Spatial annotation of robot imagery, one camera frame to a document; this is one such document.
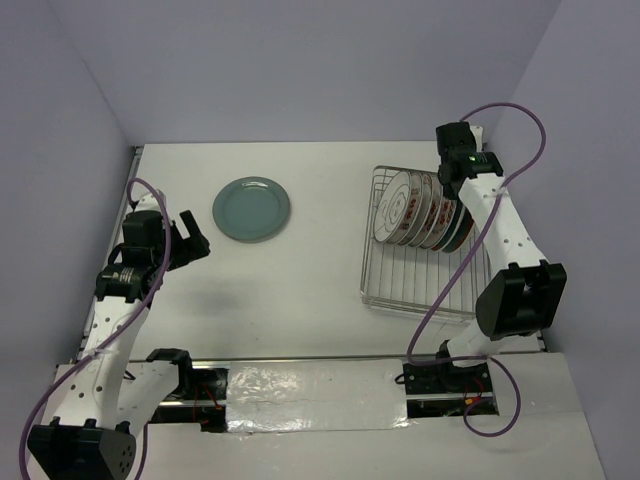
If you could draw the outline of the white plate line drawing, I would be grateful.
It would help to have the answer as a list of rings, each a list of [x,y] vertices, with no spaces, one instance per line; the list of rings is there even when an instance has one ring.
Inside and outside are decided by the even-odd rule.
[[[399,171],[386,186],[377,206],[373,222],[373,236],[378,242],[388,241],[406,215],[411,196],[411,177]]]

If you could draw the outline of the teal green plate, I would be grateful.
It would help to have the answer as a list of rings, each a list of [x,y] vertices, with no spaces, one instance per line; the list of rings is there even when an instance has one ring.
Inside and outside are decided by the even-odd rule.
[[[219,230],[232,240],[260,243],[278,235],[291,215],[291,201],[276,181],[243,177],[224,186],[212,205]]]

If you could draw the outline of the white plate red characters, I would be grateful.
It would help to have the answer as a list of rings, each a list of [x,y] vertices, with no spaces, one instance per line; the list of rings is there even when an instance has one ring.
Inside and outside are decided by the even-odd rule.
[[[436,199],[434,199],[432,203],[436,206],[436,212],[430,224],[429,234],[419,245],[422,249],[435,248],[446,233],[456,209],[455,202],[445,197],[437,174],[432,173],[431,176],[433,179],[434,193],[436,194]]]

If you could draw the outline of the red teal floral plate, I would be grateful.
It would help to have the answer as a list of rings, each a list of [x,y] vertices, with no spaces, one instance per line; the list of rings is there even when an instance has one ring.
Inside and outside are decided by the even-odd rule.
[[[447,229],[439,239],[439,242],[432,247],[433,251],[443,250],[444,247],[451,241],[458,226],[460,217],[463,215],[463,210],[464,206],[459,201],[456,201],[455,209],[453,210],[453,214],[451,216],[451,220],[448,223]]]
[[[469,210],[466,207],[463,207],[454,235],[451,237],[449,243],[443,248],[443,251],[451,254],[460,249],[473,229],[473,226],[474,221]]]

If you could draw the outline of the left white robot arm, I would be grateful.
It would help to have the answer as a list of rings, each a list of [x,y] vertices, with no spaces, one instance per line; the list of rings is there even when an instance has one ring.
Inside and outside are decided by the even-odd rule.
[[[137,438],[169,396],[195,390],[188,351],[156,348],[133,369],[131,353],[164,275],[209,255],[190,211],[182,237],[163,193],[150,190],[122,222],[122,241],[96,278],[90,332],[79,360],[50,390],[63,397],[45,424],[28,422],[21,438],[48,479],[126,479]]]

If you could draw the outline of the silver foil tape sheet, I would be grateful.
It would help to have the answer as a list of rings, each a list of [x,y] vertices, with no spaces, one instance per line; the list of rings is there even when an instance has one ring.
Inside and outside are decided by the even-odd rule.
[[[410,424],[397,359],[238,362],[229,368],[227,431],[372,431]]]

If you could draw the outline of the black metal base rail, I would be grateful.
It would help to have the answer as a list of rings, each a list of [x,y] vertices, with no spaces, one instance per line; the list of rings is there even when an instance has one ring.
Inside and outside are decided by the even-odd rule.
[[[398,358],[197,362],[190,385],[161,400],[151,421],[233,434],[392,430],[414,419],[460,416],[492,396],[485,365],[457,371]]]

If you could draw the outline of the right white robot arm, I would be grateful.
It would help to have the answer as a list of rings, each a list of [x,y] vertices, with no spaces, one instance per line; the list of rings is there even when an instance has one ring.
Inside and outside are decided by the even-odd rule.
[[[444,194],[470,213],[479,230],[473,247],[486,251],[492,274],[475,302],[474,320],[423,364],[436,371],[442,389],[456,391],[468,381],[472,368],[515,339],[552,325],[567,273],[534,243],[509,195],[497,156],[479,150],[468,122],[439,126],[436,143]]]

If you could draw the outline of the green rim lettered plate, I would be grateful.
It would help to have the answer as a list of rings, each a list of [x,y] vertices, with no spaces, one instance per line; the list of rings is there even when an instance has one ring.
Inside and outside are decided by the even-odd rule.
[[[428,172],[421,172],[420,175],[422,179],[422,193],[418,203],[417,213],[414,215],[413,223],[411,224],[408,233],[399,242],[402,246],[410,244],[418,235],[423,228],[429,213],[433,193],[433,180],[431,174]]]

